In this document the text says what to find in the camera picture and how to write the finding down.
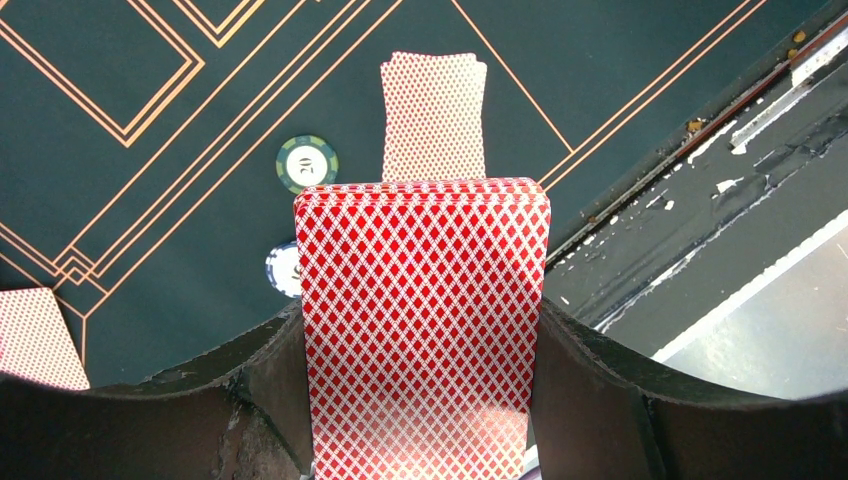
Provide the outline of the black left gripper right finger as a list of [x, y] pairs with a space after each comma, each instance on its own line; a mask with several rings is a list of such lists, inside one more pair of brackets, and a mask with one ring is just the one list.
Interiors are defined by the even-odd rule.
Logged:
[[645, 357], [540, 304], [531, 420], [546, 479], [843, 479], [847, 395], [783, 400]]

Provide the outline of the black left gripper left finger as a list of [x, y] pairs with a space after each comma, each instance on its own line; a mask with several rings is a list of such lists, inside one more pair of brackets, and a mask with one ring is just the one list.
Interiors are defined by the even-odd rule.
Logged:
[[5, 479], [308, 479], [312, 466], [299, 302], [139, 384], [1, 378]]

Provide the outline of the white-blue poker chip stack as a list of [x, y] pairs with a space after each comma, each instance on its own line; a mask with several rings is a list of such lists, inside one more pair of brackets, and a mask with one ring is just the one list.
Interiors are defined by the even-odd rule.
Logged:
[[295, 242], [270, 250], [265, 260], [265, 273], [270, 285], [278, 292], [290, 298], [301, 297], [300, 259]]

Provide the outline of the red-backed cards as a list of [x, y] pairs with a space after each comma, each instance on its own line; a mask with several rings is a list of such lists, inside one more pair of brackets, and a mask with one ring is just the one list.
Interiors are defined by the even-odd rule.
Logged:
[[1, 293], [1, 372], [60, 389], [90, 388], [51, 289]]

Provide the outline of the red-backed card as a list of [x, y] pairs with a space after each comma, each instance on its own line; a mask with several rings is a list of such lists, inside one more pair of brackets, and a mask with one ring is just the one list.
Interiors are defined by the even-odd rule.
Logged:
[[383, 181], [486, 176], [484, 62], [471, 52], [395, 51], [380, 65], [380, 78], [386, 116]]

